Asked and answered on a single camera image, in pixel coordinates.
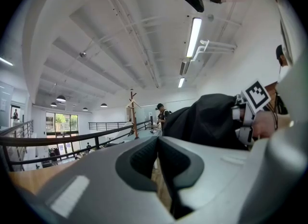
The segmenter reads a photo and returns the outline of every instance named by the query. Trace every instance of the air vent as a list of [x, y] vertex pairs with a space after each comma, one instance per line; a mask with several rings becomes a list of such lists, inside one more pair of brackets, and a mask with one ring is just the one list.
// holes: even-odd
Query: air vent
[[186, 74], [187, 70], [188, 70], [188, 67], [189, 67], [189, 63], [190, 61], [182, 61], [181, 63], [181, 69], [180, 69], [180, 75], [183, 76]]

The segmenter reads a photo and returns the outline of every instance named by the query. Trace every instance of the person wearing black cap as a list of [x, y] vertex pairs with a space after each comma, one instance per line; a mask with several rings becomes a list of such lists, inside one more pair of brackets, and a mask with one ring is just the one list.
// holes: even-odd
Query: person wearing black cap
[[160, 114], [158, 115], [158, 123], [162, 124], [162, 129], [163, 129], [164, 123], [170, 113], [168, 110], [165, 109], [164, 105], [162, 105], [161, 103], [157, 105], [157, 110], [160, 111]]
[[283, 54], [282, 45], [279, 45], [276, 49], [276, 57], [280, 64], [280, 72], [278, 82], [280, 82], [284, 76], [288, 73], [290, 67], [288, 66], [288, 62]]

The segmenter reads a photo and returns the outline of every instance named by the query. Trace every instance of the wooden floor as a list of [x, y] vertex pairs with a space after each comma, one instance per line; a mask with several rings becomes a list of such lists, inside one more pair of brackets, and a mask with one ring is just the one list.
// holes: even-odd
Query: wooden floor
[[[71, 161], [62, 165], [48, 167], [38, 170], [20, 171], [20, 172], [9, 172], [10, 178], [15, 185], [23, 187], [28, 191], [36, 194], [44, 184], [50, 180], [53, 176], [72, 165], [75, 161]], [[157, 184], [157, 195], [161, 200], [162, 204], [170, 210], [171, 198], [167, 190], [162, 172], [160, 169], [159, 160], [157, 159], [157, 169], [153, 169], [152, 180]]]

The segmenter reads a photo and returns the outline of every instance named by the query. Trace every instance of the black cap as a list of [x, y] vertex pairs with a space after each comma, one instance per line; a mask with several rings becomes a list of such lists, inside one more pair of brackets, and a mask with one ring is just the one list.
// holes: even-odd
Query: black cap
[[161, 103], [159, 103], [158, 105], [157, 105], [157, 109], [160, 109], [161, 107], [163, 107], [164, 105], [162, 105]]
[[283, 55], [283, 51], [282, 51], [282, 46], [279, 45], [276, 49], [276, 57], [277, 57], [277, 60], [280, 59], [280, 55]]

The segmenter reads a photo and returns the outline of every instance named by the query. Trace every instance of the black metal railing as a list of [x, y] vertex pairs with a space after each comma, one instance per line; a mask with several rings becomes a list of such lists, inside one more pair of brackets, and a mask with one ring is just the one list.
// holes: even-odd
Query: black metal railing
[[[144, 121], [144, 122], [140, 122], [137, 124], [137, 126], [142, 125], [141, 127], [138, 128], [138, 130], [144, 128], [147, 128], [147, 125], [150, 124], [150, 120]], [[96, 132], [96, 133], [91, 133], [91, 134], [85, 134], [85, 135], [79, 135], [79, 136], [74, 136], [74, 137], [64, 137], [64, 138], [15, 138], [15, 137], [5, 137], [5, 136], [0, 136], [0, 145], [3, 147], [3, 150], [7, 150], [7, 147], [9, 146], [15, 146], [15, 147], [19, 147], [19, 146], [47, 146], [47, 145], [58, 145], [58, 144], [64, 144], [64, 143], [69, 143], [69, 142], [77, 142], [77, 141], [83, 141], [83, 140], [87, 140], [87, 139], [92, 139], [94, 138], [95, 140], [95, 146], [91, 146], [85, 149], [81, 149], [78, 151], [73, 151], [71, 153], [66, 153], [66, 154], [62, 154], [62, 155], [58, 155], [58, 156], [54, 156], [54, 157], [47, 157], [47, 158], [39, 158], [39, 159], [34, 159], [34, 160], [26, 160], [26, 161], [12, 161], [10, 160], [10, 157], [7, 155], [5, 156], [5, 160], [7, 162], [8, 165], [8, 169], [9, 171], [14, 171], [13, 166], [14, 165], [24, 165], [24, 164], [31, 164], [31, 163], [37, 163], [37, 162], [43, 162], [43, 161], [50, 161], [53, 159], [58, 159], [61, 157], [65, 157], [65, 156], [70, 156], [70, 155], [75, 155], [78, 154], [80, 152], [84, 152], [84, 151], [89, 151], [90, 149], [100, 149], [100, 146], [102, 145], [106, 145], [116, 139], [119, 139], [121, 137], [127, 136], [129, 134], [131, 134], [131, 132], [129, 131], [128, 133], [121, 135], [119, 137], [116, 137], [114, 139], [111, 139], [107, 142], [104, 143], [99, 143], [99, 137], [101, 136], [106, 136], [115, 132], [120, 132], [126, 129], [131, 129], [133, 128], [133, 125], [130, 126], [125, 126], [125, 127], [121, 127], [118, 129], [113, 129], [113, 130], [109, 130], [109, 131], [103, 131], [103, 132]]]
[[[33, 120], [20, 123], [17, 126], [13, 126], [4, 131], [0, 132], [0, 137], [4, 138], [31, 138], [33, 133]], [[27, 148], [25, 146], [0, 146], [0, 157], [4, 161], [8, 161], [9, 158], [14, 160], [22, 161], [24, 159], [24, 155], [27, 153]], [[15, 171], [24, 170], [22, 166], [15, 166]]]
[[123, 122], [89, 122], [90, 130], [109, 131], [123, 127], [126, 121]]

